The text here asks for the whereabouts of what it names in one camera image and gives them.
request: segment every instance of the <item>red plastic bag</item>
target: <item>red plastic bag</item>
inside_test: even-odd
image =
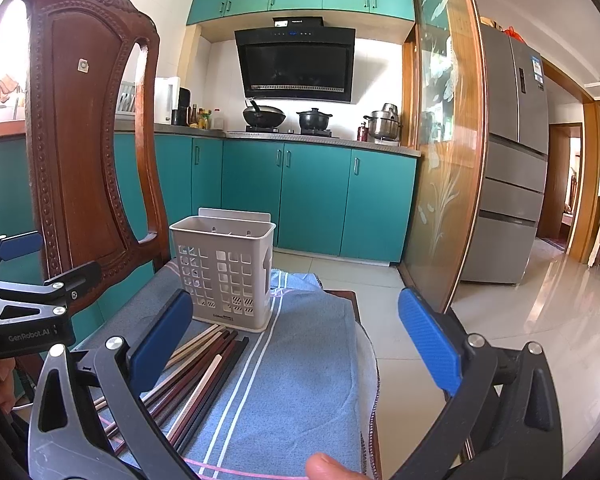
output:
[[[503,32],[507,36],[511,36],[512,38],[515,38],[516,40],[526,44],[525,40],[522,39],[522,36],[520,36],[515,30],[513,30],[513,27],[506,28],[505,30],[503,30]]]

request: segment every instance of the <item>shiny floor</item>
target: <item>shiny floor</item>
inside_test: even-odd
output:
[[[314,272],[324,288],[355,291],[378,357],[382,476],[397,470],[440,413],[444,399],[397,315],[402,281],[395,269],[275,253],[274,266]],[[600,431],[600,267],[588,269],[536,240],[518,286],[461,284],[454,310],[469,332],[492,345],[546,351],[560,403],[564,470]]]

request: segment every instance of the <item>human hand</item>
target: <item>human hand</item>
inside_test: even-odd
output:
[[[16,367],[16,359],[0,359],[0,409],[9,413],[16,404],[16,396],[13,391],[13,369]]]
[[[304,469],[309,480],[368,480],[367,476],[347,469],[324,453],[309,457]]]

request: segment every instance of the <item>wooden chair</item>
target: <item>wooden chair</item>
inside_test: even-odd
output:
[[[30,25],[27,158],[43,273],[52,278],[91,260],[102,266],[100,284],[72,304],[76,314],[135,268],[153,262],[157,272],[170,259],[154,148],[159,37],[129,0],[23,1]],[[114,163],[116,101],[136,43],[136,157],[148,223],[140,241],[126,218]]]

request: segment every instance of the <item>refrigerator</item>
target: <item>refrigerator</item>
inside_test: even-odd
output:
[[[544,200],[549,114],[542,57],[482,27],[489,139],[480,210],[461,280],[520,283]]]

